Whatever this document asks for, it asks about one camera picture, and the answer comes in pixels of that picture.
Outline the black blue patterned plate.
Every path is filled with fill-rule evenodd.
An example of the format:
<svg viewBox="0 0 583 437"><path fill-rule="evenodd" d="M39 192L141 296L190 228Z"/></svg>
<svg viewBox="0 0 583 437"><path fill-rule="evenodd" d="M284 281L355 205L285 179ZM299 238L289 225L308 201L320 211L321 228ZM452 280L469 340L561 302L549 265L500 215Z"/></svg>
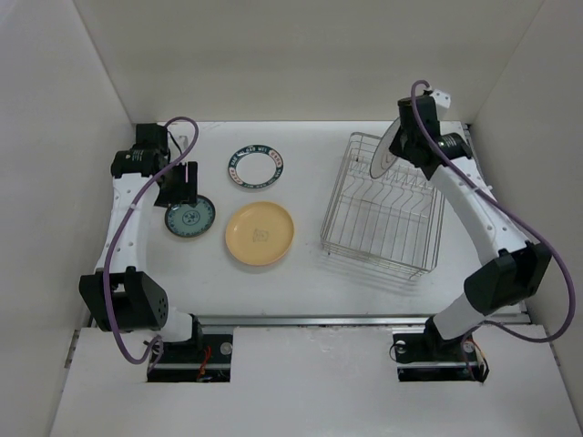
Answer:
<svg viewBox="0 0 583 437"><path fill-rule="evenodd" d="M191 239L208 231L216 218L214 204L204 196L198 196L194 204L179 204L167 208L165 225L174 236Z"/></svg>

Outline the metal wire dish rack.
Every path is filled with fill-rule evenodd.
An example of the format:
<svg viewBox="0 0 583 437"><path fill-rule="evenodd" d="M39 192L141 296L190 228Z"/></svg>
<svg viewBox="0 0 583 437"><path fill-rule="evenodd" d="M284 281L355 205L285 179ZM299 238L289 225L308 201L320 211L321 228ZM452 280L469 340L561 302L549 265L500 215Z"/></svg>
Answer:
<svg viewBox="0 0 583 437"><path fill-rule="evenodd" d="M370 176L377 136L354 132L343 155L321 228L323 248L411 278L437 266L445 199L399 160Z"/></svg>

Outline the brown plate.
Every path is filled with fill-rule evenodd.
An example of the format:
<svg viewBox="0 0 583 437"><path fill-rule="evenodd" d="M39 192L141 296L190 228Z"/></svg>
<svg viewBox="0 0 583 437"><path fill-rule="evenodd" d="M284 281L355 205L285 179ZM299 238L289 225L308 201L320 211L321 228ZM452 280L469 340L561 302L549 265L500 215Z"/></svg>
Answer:
<svg viewBox="0 0 583 437"><path fill-rule="evenodd" d="M266 145L249 145L237 150L229 159L227 171L239 187L264 189L281 177L284 169L282 155Z"/></svg>

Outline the yellow bear plate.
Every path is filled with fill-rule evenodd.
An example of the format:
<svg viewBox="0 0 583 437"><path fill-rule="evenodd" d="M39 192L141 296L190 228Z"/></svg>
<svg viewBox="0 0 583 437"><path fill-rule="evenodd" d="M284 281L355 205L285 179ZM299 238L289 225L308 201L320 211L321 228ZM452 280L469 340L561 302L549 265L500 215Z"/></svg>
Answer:
<svg viewBox="0 0 583 437"><path fill-rule="evenodd" d="M291 214L270 201L257 201L237 210L225 230L233 258L252 267L266 267L285 257L295 235Z"/></svg>

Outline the beige plate with line pattern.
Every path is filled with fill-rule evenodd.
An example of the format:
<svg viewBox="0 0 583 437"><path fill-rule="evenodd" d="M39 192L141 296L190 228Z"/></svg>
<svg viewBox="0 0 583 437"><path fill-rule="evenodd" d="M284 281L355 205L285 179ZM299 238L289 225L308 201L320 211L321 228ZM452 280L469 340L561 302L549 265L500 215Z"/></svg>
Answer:
<svg viewBox="0 0 583 437"><path fill-rule="evenodd" d="M369 168L369 174L372 179L381 178L398 159L390 147L393 141L398 138L401 128L400 118L397 118L384 132L377 148L373 154L373 158Z"/></svg>

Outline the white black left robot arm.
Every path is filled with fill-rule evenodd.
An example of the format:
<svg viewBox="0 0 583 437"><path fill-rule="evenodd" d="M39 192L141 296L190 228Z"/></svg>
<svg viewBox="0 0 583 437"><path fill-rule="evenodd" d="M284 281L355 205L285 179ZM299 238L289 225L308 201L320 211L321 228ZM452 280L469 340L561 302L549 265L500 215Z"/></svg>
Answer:
<svg viewBox="0 0 583 437"><path fill-rule="evenodd" d="M118 151L110 167L113 185L105 246L91 274L81 276L79 293L97 326L119 339L148 330L184 361L203 352L198 322L169 304L167 292L147 272L149 225L155 208L194 206L199 200L198 164L186 145L171 156L169 125L138 124L135 143Z"/></svg>

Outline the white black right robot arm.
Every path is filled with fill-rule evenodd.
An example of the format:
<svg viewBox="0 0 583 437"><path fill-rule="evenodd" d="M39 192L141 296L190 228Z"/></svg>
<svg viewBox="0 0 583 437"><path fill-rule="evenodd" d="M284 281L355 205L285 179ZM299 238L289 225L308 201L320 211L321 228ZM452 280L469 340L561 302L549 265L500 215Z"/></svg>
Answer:
<svg viewBox="0 0 583 437"><path fill-rule="evenodd" d="M533 296L551 253L493 206L495 198L469 145L457 133L442 134L433 96L402 98L397 106L400 126L391 153L419 168L441 192L464 225L481 264L465 279L462 294L425 324L424 352L441 359L488 316Z"/></svg>

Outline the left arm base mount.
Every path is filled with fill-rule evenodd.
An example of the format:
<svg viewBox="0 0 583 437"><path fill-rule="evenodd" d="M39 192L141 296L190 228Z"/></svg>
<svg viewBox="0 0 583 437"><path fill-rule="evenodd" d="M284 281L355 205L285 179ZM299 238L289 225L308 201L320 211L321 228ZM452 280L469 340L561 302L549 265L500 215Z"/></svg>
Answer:
<svg viewBox="0 0 583 437"><path fill-rule="evenodd" d="M199 323L195 327L190 340L165 341L158 362L158 351L153 351L150 357L153 368L147 374L148 382L230 382L233 328L203 327Z"/></svg>

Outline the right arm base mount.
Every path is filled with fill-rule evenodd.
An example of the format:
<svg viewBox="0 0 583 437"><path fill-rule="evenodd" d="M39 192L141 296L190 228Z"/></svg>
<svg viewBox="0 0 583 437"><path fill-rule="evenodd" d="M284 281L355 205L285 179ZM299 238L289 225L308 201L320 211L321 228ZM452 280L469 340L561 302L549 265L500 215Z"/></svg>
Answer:
<svg viewBox="0 0 583 437"><path fill-rule="evenodd" d="M393 332L389 349L399 382L471 381L484 383L490 367L471 334L434 345L419 330Z"/></svg>

